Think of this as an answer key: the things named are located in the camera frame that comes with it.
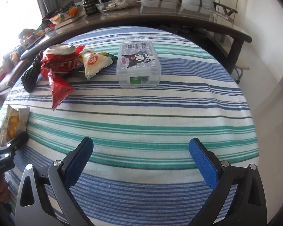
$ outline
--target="red logo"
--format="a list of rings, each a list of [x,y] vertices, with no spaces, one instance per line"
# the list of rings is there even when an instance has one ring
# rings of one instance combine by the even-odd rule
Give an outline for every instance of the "red logo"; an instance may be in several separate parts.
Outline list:
[[[88,65],[93,65],[93,64],[95,64],[95,63],[97,62],[97,59],[98,59],[98,56],[97,56],[97,55],[92,55],[92,56],[89,58],[87,64],[88,64]]]

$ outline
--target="striped tablecloth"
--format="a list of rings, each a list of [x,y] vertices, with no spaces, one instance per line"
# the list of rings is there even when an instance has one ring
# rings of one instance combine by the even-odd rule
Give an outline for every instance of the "striped tablecloth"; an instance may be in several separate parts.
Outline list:
[[[220,160],[246,167],[258,163],[250,109],[225,69],[207,52],[179,36],[142,27],[89,32],[67,41],[118,54],[124,42],[149,40],[162,66],[158,86],[121,89],[116,65],[91,81],[69,78],[75,90],[51,109],[48,81],[32,94],[18,82],[3,105],[30,106],[27,146],[6,175],[14,206],[24,167],[62,160],[84,137],[94,152],[71,191],[96,225],[186,226],[211,193],[190,157],[198,137]],[[225,216],[235,188],[218,218]],[[51,188],[48,194],[63,218]]]

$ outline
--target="green sticker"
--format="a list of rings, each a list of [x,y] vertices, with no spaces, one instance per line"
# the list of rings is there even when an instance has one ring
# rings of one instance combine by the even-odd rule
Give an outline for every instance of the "green sticker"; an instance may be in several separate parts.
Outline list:
[[[130,84],[141,84],[141,77],[140,76],[135,76],[135,77],[130,77]]]

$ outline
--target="plant pot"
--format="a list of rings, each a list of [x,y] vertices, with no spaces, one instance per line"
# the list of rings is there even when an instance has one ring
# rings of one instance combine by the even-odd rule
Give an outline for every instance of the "plant pot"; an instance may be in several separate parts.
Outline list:
[[[97,6],[95,6],[98,3],[100,3],[99,0],[83,0],[83,7],[87,16],[99,12]]]

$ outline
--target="clear plastic container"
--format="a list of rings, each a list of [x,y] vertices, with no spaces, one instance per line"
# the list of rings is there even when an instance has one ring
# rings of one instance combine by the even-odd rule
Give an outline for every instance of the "clear plastic container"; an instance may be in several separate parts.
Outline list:
[[[122,88],[158,85],[161,65],[153,44],[150,41],[122,44],[116,74]]]

